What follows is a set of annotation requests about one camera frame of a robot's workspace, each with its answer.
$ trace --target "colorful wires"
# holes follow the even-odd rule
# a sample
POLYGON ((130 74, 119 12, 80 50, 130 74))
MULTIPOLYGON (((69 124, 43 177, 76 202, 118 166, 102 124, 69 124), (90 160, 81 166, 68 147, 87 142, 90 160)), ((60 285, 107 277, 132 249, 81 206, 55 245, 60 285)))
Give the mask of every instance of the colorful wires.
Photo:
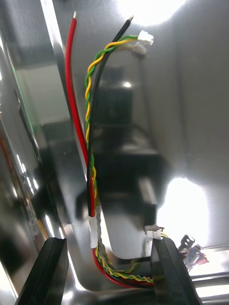
MULTIPOLYGON (((77 109, 77 104, 75 100, 75 94, 74 94, 74 89, 73 89, 73 80, 72 80, 72 71, 71 71, 71 51, 72 51, 72 43, 73 43, 73 36, 74 36, 74 31, 76 27, 76 14, 74 14, 71 26, 70 26, 70 31, 69 31, 69 36, 66 44, 66 55, 65 55, 65 77, 66 77, 66 85, 67 85, 67 91, 69 95, 69 103, 71 107, 71 112, 73 115, 73 123, 79 138, 80 146, 83 152, 84 160, 87 165, 87 194, 88 194, 88 213, 91 217, 94 217, 95 215, 95 199, 97 204, 99 204, 99 200, 97 198, 98 196, 98 191, 97 191, 97 186, 96 186, 96 170, 94 167, 94 158, 92 155, 92 143, 90 139, 92 138, 92 128, 90 128, 90 112, 93 110, 91 108, 91 105, 89 103, 90 100, 90 88, 91 88, 91 75, 94 72, 95 65, 101 62, 100 68, 99 68, 99 73, 96 76, 96 81, 95 81, 95 88, 97 90, 98 88, 98 83, 101 77, 101 73, 103 71, 103 68, 105 66, 105 63, 109 57, 109 53, 115 50, 119 45, 122 45, 124 43, 130 42, 135 40, 137 37, 136 36, 123 36, 125 33, 126 29, 129 27, 130 22, 133 17, 128 19, 121 30, 118 32, 116 35, 115 39, 113 40, 112 43, 108 44, 106 48, 102 51, 100 51, 96 57, 94 62, 89 66, 88 71, 87 71, 87 76, 85 78, 85 85, 86 85, 86 92, 85 92, 85 97, 86 97, 86 107, 87 107, 87 113, 86 113, 86 142, 84 140, 83 136, 83 130, 80 124, 80 118, 79 118, 79 113, 77 109)), ((102 272, 104 276, 106 276, 110 281, 122 285, 124 287, 134 287, 134 288, 150 288, 152 289, 152 279, 149 277, 141 277, 139 275, 132 275, 132 274, 127 274, 123 273, 123 271, 119 271, 113 267, 111 267, 108 262, 105 260, 105 258, 100 255, 98 247, 95 249, 92 249, 92 255, 93 259, 95 261, 96 266, 98 269, 102 272)))
MULTIPOLYGON (((85 77, 85 87, 86 87, 86 91, 85 91, 85 107, 86 107, 86 115, 85 115, 85 140, 86 143, 88 144, 89 141, 89 130, 90 130, 90 110, 91 110, 91 106, 90 106, 90 88, 92 85, 92 80, 91 80, 91 76, 95 70, 95 66, 101 62, 101 60, 104 58, 104 55, 108 52, 111 52, 113 50, 115 50, 118 46, 123 45, 125 43, 129 43, 132 42, 134 40, 137 39, 137 36, 133 36, 133 35, 128 35, 125 37, 122 37, 121 39, 119 39, 119 41, 117 42, 111 42, 109 43, 104 50, 98 52, 94 58, 94 61, 89 65, 88 69, 87 69, 87 75, 85 77)), ((97 191, 97 183, 96 183, 96 169, 94 166, 94 156, 91 156, 92 158, 92 164, 91 164, 91 168, 92 168, 92 180, 93 180, 93 186, 94 186, 94 199, 96 200, 98 191, 97 191)))

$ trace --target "white connector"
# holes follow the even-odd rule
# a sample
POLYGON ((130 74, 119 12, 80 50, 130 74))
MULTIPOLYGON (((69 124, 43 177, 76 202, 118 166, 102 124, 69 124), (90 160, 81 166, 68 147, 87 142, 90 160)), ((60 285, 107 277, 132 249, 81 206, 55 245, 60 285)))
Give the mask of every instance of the white connector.
POLYGON ((140 40, 143 44, 148 44, 152 46, 154 42, 154 36, 150 35, 148 32, 142 30, 140 31, 140 34, 138 35, 137 40, 140 40))
POLYGON ((161 229, 158 227, 157 224, 146 225, 145 234, 148 238, 161 239, 161 229))

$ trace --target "reflective metal surface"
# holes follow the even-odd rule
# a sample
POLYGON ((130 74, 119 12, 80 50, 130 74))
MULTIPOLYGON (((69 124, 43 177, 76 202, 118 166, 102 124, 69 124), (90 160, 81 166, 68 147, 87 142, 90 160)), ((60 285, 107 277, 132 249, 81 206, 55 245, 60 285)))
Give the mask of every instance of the reflective metal surface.
POLYGON ((144 225, 156 219, 177 245, 189 234, 208 248, 210 263, 192 270, 198 289, 204 286, 199 295, 207 304, 228 302, 227 0, 1 1, 0 225, 6 249, 17 256, 13 271, 0 258, 10 283, 5 291, 12 298, 20 292, 48 236, 66 236, 63 304, 153 304, 151 292, 117 290, 91 258, 85 175, 63 74, 74 10, 82 125, 84 77, 94 55, 132 14, 127 33, 144 29, 155 37, 145 57, 114 52, 100 85, 94 154, 102 239, 113 263, 141 258, 139 273, 149 272, 144 225))

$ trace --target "yellow wire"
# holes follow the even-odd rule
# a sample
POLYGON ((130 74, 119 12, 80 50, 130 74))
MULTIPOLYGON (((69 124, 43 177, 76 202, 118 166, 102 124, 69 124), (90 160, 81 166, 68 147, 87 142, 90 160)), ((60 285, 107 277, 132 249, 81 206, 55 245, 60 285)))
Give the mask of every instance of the yellow wire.
POLYGON ((164 237, 166 237, 166 238, 168 238, 168 235, 165 234, 165 233, 162 233, 162 232, 161 232, 161 235, 164 236, 164 237))
MULTIPOLYGON (((116 42, 111 42, 109 43, 108 45, 105 46, 105 50, 112 47, 112 46, 119 46, 119 45, 122 45, 122 44, 125 44, 125 43, 128 43, 128 42, 131 42, 131 41, 135 41, 135 39, 125 39, 125 40, 122 40, 122 41, 116 41, 116 42)), ((103 59, 105 53, 103 53, 97 60, 93 61, 88 69, 87 69, 87 73, 90 72, 90 70, 92 69, 92 67, 98 63, 100 63, 100 61, 103 59)), ((88 85, 87 85, 87 88, 86 88, 86 91, 85 91, 85 99, 87 99, 88 97, 88 92, 90 91, 90 88, 91 88, 91 85, 92 85, 92 79, 91 77, 89 76, 88 78, 88 85)), ((90 103, 88 102, 87 104, 87 111, 86 111, 86 115, 85 115, 85 120, 87 121, 88 120, 88 116, 90 114, 90 110, 91 110, 91 105, 90 103)), ((87 125, 87 130, 86 130, 86 135, 85 135, 85 139, 86 139, 86 142, 88 143, 89 141, 89 130, 90 130, 90 123, 88 123, 87 125)), ((93 186, 94 186, 94 183, 95 183, 95 179, 96 179, 96 170, 95 170, 95 167, 93 167, 93 186)), ((97 188, 94 192, 94 198, 96 199, 98 195, 98 191, 97 191, 97 188)))
MULTIPOLYGON (((98 247, 96 247, 96 249, 95 249, 95 255, 96 255, 96 257, 98 257, 98 247)), ((103 268, 104 268, 104 269, 106 268, 106 269, 109 271, 109 273, 110 273, 111 275, 118 275, 118 276, 120 276, 120 277, 122 277, 122 278, 124 278, 124 279, 128 279, 128 278, 131 277, 132 279, 134 279, 134 280, 136 280, 136 281, 139 281, 139 282, 142 282, 142 281, 144 280, 144 281, 146 281, 146 282, 148 282, 148 283, 152 283, 152 281, 151 281, 150 279, 148 279, 147 277, 145 277, 145 276, 142 277, 142 278, 143 278, 143 280, 142 280, 142 279, 140 279, 140 278, 137 278, 137 277, 136 277, 135 275, 133 275, 133 274, 127 276, 127 275, 122 274, 122 273, 120 273, 120 272, 116 272, 115 270, 111 270, 111 268, 107 265, 106 261, 104 260, 104 258, 103 258, 102 256, 100 256, 100 259, 101 259, 101 261, 102 261, 103 268)))
MULTIPOLYGON (((110 48, 110 47, 113 47, 113 46, 117 46, 117 45, 122 45, 122 44, 125 44, 127 42, 131 42, 131 41, 135 41, 135 39, 125 39, 125 40, 122 40, 122 41, 116 41, 116 42, 111 42, 109 44, 107 44, 104 48, 104 50, 110 48)), ((105 53, 103 53, 97 60, 93 61, 90 66, 87 68, 87 73, 89 73, 92 69, 93 66, 97 65, 98 63, 100 63, 100 61, 103 59, 105 53)), ((85 91, 85 99, 87 99, 87 95, 88 95, 88 92, 91 88, 91 85, 92 85, 92 79, 91 77, 89 76, 88 78, 88 85, 87 85, 87 89, 85 91)))

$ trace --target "red wire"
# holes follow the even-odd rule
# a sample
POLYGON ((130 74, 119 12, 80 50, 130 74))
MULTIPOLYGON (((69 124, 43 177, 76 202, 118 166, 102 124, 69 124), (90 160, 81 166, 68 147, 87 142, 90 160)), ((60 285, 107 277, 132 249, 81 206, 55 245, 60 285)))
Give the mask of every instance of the red wire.
MULTIPOLYGON (((66 44, 66 51, 65 51, 65 79, 66 79, 66 86, 67 86, 67 92, 68 92, 68 98, 69 98, 69 104, 71 107, 71 112, 73 116, 73 123, 75 125, 75 130, 80 142, 80 147, 83 152, 83 157, 86 163, 86 166, 88 166, 88 155, 87 155, 87 146, 85 143, 84 135, 82 126, 80 123, 80 116, 77 109, 77 104, 75 100, 75 94, 74 94, 74 86, 73 86, 73 78, 72 78, 72 69, 71 69, 71 55, 72 55, 72 46, 73 46, 73 38, 74 38, 74 32, 76 28, 77 20, 76 18, 72 19, 72 23, 69 29, 67 44, 66 44)), ((93 181, 91 179, 90 183, 90 194, 91 194, 91 217, 94 216, 94 190, 93 190, 93 181)))
POLYGON ((98 267, 98 269, 101 271, 101 273, 106 277, 108 278, 110 281, 112 281, 113 283, 115 284, 119 284, 123 287, 126 287, 126 288, 133 288, 132 286, 129 286, 129 285, 126 285, 126 284, 123 284, 123 283, 120 283, 118 281, 116 281, 113 277, 111 277, 108 273, 106 273, 106 271, 103 269, 103 267, 99 264, 99 261, 97 260, 96 258, 96 255, 95 255, 95 252, 94 252, 94 249, 92 249, 92 256, 93 256, 93 259, 94 259, 94 262, 96 264, 96 266, 98 267))

